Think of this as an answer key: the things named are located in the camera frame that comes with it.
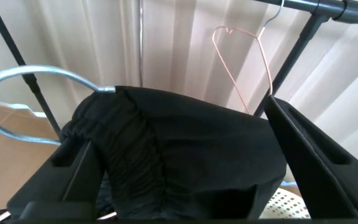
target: white curtain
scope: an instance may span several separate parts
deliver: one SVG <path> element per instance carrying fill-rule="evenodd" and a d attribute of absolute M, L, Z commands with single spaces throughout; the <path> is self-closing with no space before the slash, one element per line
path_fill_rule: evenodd
<path fill-rule="evenodd" d="M 28 64 L 62 67 L 99 85 L 158 88 L 244 111 L 213 47 L 215 27 L 258 32 L 278 6 L 251 0 L 0 0 L 0 14 Z M 310 14 L 284 8 L 262 42 L 275 76 Z M 219 48 L 253 113 L 268 85 L 255 41 L 218 34 Z M 0 70 L 16 66 L 0 35 Z M 90 91 L 37 76 L 59 124 Z M 288 101 L 358 158 L 358 24 L 324 23 L 277 97 Z M 0 84 L 0 101 L 40 111 L 20 77 Z"/>

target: tile floor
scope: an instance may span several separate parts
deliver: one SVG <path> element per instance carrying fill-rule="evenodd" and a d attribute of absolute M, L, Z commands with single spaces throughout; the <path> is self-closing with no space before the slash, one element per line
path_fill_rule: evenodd
<path fill-rule="evenodd" d="M 46 118 L 28 110 L 0 106 L 0 125 L 8 130 L 57 139 Z M 57 146 L 17 141 L 0 134 L 0 209 L 56 150 Z"/>

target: perforated white basket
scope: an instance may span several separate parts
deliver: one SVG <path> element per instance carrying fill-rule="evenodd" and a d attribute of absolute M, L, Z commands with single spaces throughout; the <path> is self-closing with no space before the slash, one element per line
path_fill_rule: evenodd
<path fill-rule="evenodd" d="M 259 218 L 310 218 L 310 215 L 301 197 L 277 189 Z"/>

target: wire hanger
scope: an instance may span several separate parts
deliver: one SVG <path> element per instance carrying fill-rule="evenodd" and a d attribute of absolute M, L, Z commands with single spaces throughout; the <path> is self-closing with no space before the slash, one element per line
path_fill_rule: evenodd
<path fill-rule="evenodd" d="M 106 93 L 115 93 L 116 92 L 116 88 L 113 87 L 99 87 L 97 85 L 95 85 L 94 83 L 90 82 L 89 80 L 73 73 L 73 72 L 69 72 L 67 70 L 58 68 L 58 67 L 54 67 L 54 66 L 46 66 L 46 65 L 24 65 L 24 66 L 19 66 L 19 67 L 15 67 L 15 68 L 10 68 L 7 70 L 3 70 L 0 72 L 0 82 L 11 78 L 11 77 L 15 77 L 18 75 L 25 75 L 28 73 L 40 73 L 40 75 L 50 75 L 51 74 L 55 74 L 55 75 L 61 75 L 64 77 L 67 77 L 71 80 L 74 80 L 94 91 L 97 92 L 106 92 Z M 36 142 L 36 143 L 41 143 L 41 144 L 53 144 L 53 145 L 60 145 L 59 140 L 54 140 L 54 139 L 47 139 L 47 138 L 37 138 L 37 137 L 32 137 L 32 136 L 26 136 L 26 135 L 22 135 L 22 134 L 17 134 L 14 133 L 10 130 L 7 130 L 3 127 L 0 126 L 0 134 L 3 134 L 7 137 L 16 139 L 16 140 L 20 140 L 20 141 L 26 141 L 26 142 Z"/>
<path fill-rule="evenodd" d="M 272 75 L 270 74 L 269 64 L 268 64 L 268 62 L 267 62 L 266 55 L 265 55 L 265 50 L 264 50 L 264 48 L 263 48 L 263 46 L 262 46 L 262 42 L 261 42 L 260 38 L 262 37 L 262 34 L 264 33 L 267 24 L 268 24 L 270 21 L 272 21 L 272 20 L 274 20 L 275 18 L 277 18 L 277 16 L 281 13 L 281 10 L 283 9 L 283 6 L 284 6 L 284 2 L 285 2 L 285 0 L 282 0 L 282 1 L 281 1 L 281 5 L 280 5 L 280 8 L 278 9 L 277 13 L 276 13 L 273 17 L 271 17 L 270 19 L 268 19 L 268 20 L 265 22 L 265 24 L 263 25 L 263 27 L 262 27 L 261 30 L 259 31 L 259 34 L 258 34 L 258 35 L 255 35 L 255 34 L 249 32 L 248 30 L 244 30 L 244 29 L 240 29 L 240 28 L 233 28 L 233 29 L 229 30 L 229 28 L 226 27 L 226 26 L 218 26 L 217 28 L 215 28 L 215 30 L 214 30 L 214 32 L 213 32 L 213 34 L 212 34 L 212 42 L 213 42 L 213 44 L 214 44 L 214 46 L 215 46 L 216 52 L 218 53 L 218 56 L 219 56 L 219 58 L 221 59 L 221 62 L 222 62 L 222 64 L 223 64 L 224 68 L 226 69 L 227 74 L 229 75 L 230 79 L 232 80 L 232 82 L 233 82 L 233 84 L 234 84 L 234 87 L 236 88 L 236 91 L 237 91 L 237 93 L 239 94 L 240 99 L 241 99 L 241 102 L 242 102 L 242 104 L 244 105 L 244 108 L 246 109 L 247 113 L 249 113 L 247 104 L 245 103 L 244 97 L 242 96 L 241 91 L 240 91 L 239 87 L 237 86 L 237 82 L 235 81 L 235 79 L 234 79 L 233 76 L 231 75 L 230 70 L 228 69 L 226 63 L 224 62 L 224 60 L 223 60 L 223 58 L 222 58 L 222 55 L 221 55 L 221 53 L 220 53 L 220 51 L 219 51 L 219 48 L 218 48 L 218 45 L 216 44 L 216 41 L 215 41 L 215 34 L 216 34 L 216 32 L 217 32 L 219 29 L 225 29 L 225 30 L 226 30 L 226 33 L 229 34 L 229 35 L 230 35 L 234 30 L 237 30 L 237 31 L 240 31 L 240 32 L 242 32 L 242 33 L 244 33 L 244 34 L 247 34 L 247 35 L 253 37 L 254 39 L 256 39 L 256 42 L 258 43 L 258 46 L 259 46 L 259 49 L 260 49 L 260 53 L 262 54 L 262 58 L 263 58 L 263 60 L 264 60 L 264 64 L 265 64 L 265 68 L 266 68 L 266 73 L 267 73 L 267 78 L 268 78 L 268 84 L 269 84 L 269 93 L 268 93 L 268 94 L 269 94 L 269 96 L 270 96 L 270 95 L 273 94 Z"/>

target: metal hook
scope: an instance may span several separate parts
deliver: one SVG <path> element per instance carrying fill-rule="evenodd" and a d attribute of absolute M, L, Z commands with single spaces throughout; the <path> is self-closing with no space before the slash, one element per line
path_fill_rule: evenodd
<path fill-rule="evenodd" d="M 276 15 L 274 15 L 274 16 L 271 17 L 269 20 L 267 20 L 262 28 L 266 28 L 266 25 L 267 25 L 270 21 L 274 20 L 274 19 L 279 15 L 279 13 L 281 12 L 281 10 L 283 9 L 284 2 L 285 2 L 285 0 L 281 0 L 281 5 L 280 5 L 280 8 L 278 9 Z"/>
<path fill-rule="evenodd" d="M 94 91 L 98 91 L 98 92 L 114 93 L 116 91 L 115 87 L 99 87 L 99 86 L 95 85 L 94 83 L 90 82 L 89 80 L 82 78 L 73 72 L 69 72 L 67 70 L 64 70 L 64 69 L 61 69 L 58 67 L 46 66 L 46 65 L 24 65 L 24 66 L 19 66 L 19 67 L 3 70 L 0 72 L 0 82 L 5 79 L 15 77 L 18 75 L 25 75 L 28 73 L 36 73 L 36 72 L 42 72 L 41 73 L 42 75 L 46 75 L 48 73 L 62 75 L 64 77 L 67 77 L 71 80 L 79 82 L 80 84 L 83 84 L 84 86 L 87 86 L 88 88 L 90 88 Z M 3 134 L 7 137 L 10 137 L 10 138 L 13 138 L 16 140 L 20 140 L 20 141 L 60 145 L 59 140 L 47 139 L 47 138 L 37 138 L 37 137 L 17 134 L 17 133 L 13 133 L 12 131 L 7 130 L 1 126 L 0 126 L 0 134 Z"/>

